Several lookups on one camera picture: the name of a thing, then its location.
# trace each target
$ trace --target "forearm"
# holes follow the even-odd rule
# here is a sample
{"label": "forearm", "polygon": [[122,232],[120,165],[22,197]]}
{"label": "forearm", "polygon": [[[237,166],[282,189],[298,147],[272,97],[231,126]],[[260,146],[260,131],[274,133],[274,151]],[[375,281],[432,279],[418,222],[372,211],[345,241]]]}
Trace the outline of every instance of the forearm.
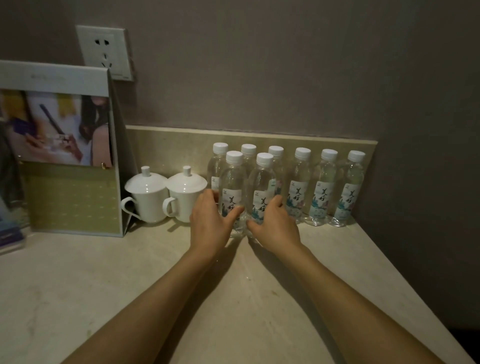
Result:
{"label": "forearm", "polygon": [[209,257],[188,251],[64,364],[153,363],[185,302],[209,265]]}
{"label": "forearm", "polygon": [[322,265],[305,246],[278,256],[309,293],[349,364],[441,363],[416,338]]}

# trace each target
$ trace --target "countertop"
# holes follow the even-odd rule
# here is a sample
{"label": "countertop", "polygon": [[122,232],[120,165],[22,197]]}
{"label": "countertop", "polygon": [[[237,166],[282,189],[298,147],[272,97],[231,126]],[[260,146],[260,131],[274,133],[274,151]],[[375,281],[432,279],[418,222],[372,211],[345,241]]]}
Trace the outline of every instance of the countertop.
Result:
{"label": "countertop", "polygon": [[[299,225],[322,263],[447,364],[473,363],[358,224]],[[169,219],[124,238],[33,233],[0,256],[0,363],[59,363],[188,249]],[[344,363],[292,274],[246,237],[200,282],[159,363]]]}

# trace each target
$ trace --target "mug lid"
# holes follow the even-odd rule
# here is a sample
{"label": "mug lid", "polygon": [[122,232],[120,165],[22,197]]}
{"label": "mug lid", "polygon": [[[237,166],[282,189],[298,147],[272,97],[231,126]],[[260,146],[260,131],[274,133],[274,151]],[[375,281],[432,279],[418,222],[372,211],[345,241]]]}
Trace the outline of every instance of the mug lid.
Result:
{"label": "mug lid", "polygon": [[130,178],[125,184],[125,190],[131,194],[151,194],[163,190],[167,178],[150,172],[149,166],[142,167],[142,173]]}
{"label": "mug lid", "polygon": [[171,176],[167,180],[167,188],[180,194],[191,194],[205,189],[207,180],[202,176],[192,173],[190,166],[183,166],[183,172]]}

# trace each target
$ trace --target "green patterned panel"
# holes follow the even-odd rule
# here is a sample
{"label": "green patterned panel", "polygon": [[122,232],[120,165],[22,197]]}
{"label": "green patterned panel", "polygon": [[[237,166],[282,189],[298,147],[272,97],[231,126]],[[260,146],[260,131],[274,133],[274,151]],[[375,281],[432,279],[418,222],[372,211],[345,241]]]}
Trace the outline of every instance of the green patterned panel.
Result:
{"label": "green patterned panel", "polygon": [[33,230],[121,234],[115,169],[23,162]]}

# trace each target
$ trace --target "wall socket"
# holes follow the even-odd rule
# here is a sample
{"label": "wall socket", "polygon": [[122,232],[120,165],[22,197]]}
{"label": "wall socket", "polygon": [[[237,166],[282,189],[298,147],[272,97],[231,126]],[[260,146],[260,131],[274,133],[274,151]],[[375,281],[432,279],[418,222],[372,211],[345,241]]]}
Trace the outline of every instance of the wall socket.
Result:
{"label": "wall socket", "polygon": [[133,81],[125,29],[86,25],[76,29],[85,66],[109,68],[114,80]]}

